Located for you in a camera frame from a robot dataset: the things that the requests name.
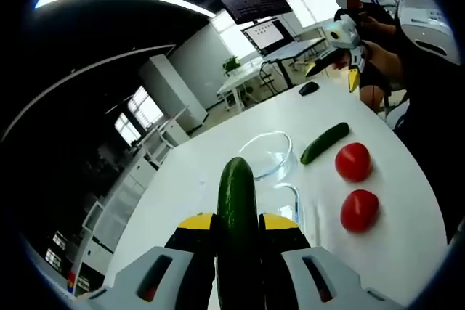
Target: tomato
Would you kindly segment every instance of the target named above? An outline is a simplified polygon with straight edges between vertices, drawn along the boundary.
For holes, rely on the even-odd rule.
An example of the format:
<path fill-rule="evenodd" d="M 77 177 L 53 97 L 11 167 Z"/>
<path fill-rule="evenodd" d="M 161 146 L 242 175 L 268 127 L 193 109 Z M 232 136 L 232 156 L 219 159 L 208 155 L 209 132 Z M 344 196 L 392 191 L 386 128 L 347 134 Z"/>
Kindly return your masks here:
<path fill-rule="evenodd" d="M 363 189 L 354 190 L 342 204 L 342 226 L 350 232 L 365 232 L 376 220 L 378 209 L 376 195 Z"/>
<path fill-rule="evenodd" d="M 351 143 L 336 155 L 336 170 L 347 181 L 363 181 L 371 172 L 371 158 L 368 149 L 361 143 Z"/>

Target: white table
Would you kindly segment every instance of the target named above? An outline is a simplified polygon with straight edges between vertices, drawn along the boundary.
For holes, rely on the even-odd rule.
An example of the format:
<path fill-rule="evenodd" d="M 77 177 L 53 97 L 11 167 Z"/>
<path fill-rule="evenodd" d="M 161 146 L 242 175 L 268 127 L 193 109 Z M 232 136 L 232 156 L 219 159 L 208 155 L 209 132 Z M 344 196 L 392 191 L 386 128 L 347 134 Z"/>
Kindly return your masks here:
<path fill-rule="evenodd" d="M 291 78 L 289 78 L 287 70 L 284 68 L 283 61 L 296 59 L 297 57 L 302 56 L 305 52 L 312 49 L 313 52 L 317 54 L 315 46 L 323 43 L 325 40 L 326 38 L 313 38 L 310 40 L 293 41 L 263 57 L 263 60 L 265 62 L 278 64 L 288 89 L 292 89 L 294 84 L 292 83 Z"/>
<path fill-rule="evenodd" d="M 310 245 L 321 245 L 373 287 L 406 306 L 420 292 L 446 252 L 440 209 L 416 161 L 389 127 L 355 96 L 327 78 L 320 89 L 300 97 L 295 87 L 269 99 L 172 150 L 156 174 L 121 236 L 105 275 L 116 273 L 153 246 L 165 245 L 179 222 L 199 212 L 216 212 L 217 190 L 225 163 L 251 137 L 281 130 L 300 156 L 317 136 L 336 123 L 351 133 L 309 166 L 297 166 L 286 178 L 300 191 Z M 334 168 L 341 146 L 362 142 L 374 162 L 365 182 L 343 181 Z M 381 215 L 367 233 L 350 234 L 339 222 L 345 197 L 363 188 L 378 195 Z M 210 309 L 219 309 L 214 282 Z"/>
<path fill-rule="evenodd" d="M 252 78 L 255 78 L 259 74 L 262 63 L 263 58 L 257 57 L 247 62 L 245 65 L 241 65 L 239 68 L 234 69 L 230 73 L 230 77 L 225 81 L 225 83 L 219 88 L 217 92 L 217 94 L 226 94 L 229 91 L 232 91 L 235 105 L 239 113 L 242 112 L 243 108 L 237 88 Z"/>

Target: cucumber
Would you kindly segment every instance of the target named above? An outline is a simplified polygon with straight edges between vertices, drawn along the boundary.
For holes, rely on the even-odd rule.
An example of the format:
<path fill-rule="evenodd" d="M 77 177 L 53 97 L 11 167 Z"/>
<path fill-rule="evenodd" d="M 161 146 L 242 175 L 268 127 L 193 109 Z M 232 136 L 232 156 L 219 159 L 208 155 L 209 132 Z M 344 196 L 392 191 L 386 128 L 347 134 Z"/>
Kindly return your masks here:
<path fill-rule="evenodd" d="M 349 125 L 347 125 L 347 123 L 338 123 L 331 127 L 307 147 L 300 157 L 300 162 L 304 165 L 308 165 L 331 145 L 343 139 L 348 134 Z"/>
<path fill-rule="evenodd" d="M 223 170 L 217 216 L 221 309 L 264 309 L 254 175 L 242 158 L 233 158 Z"/>

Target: computer mouse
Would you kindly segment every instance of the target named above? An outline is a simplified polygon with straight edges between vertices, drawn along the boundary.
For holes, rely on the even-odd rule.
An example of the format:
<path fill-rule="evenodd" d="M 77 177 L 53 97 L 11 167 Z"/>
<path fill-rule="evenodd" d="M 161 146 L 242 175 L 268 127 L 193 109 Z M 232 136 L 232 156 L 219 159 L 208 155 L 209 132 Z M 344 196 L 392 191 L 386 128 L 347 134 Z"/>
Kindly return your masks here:
<path fill-rule="evenodd" d="M 320 86 L 317 83 L 310 81 L 303 85 L 303 87 L 299 90 L 299 93 L 301 94 L 301 96 L 307 96 L 308 94 L 317 91 L 319 88 Z"/>

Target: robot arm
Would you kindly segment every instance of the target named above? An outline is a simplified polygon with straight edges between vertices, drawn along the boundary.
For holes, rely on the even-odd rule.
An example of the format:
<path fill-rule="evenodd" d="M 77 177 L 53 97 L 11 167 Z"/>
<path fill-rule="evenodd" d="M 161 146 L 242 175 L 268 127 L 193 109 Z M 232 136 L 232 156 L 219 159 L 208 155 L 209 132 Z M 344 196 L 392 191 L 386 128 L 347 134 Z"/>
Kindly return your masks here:
<path fill-rule="evenodd" d="M 355 28 L 355 22 L 349 15 L 342 15 L 340 20 L 330 23 L 323 30 L 331 46 L 316 59 L 315 66 L 310 69 L 307 76 L 318 74 L 331 63 L 340 60 L 348 50 L 350 53 L 349 90 L 353 92 L 359 85 L 360 73 L 365 68 L 363 45 Z"/>

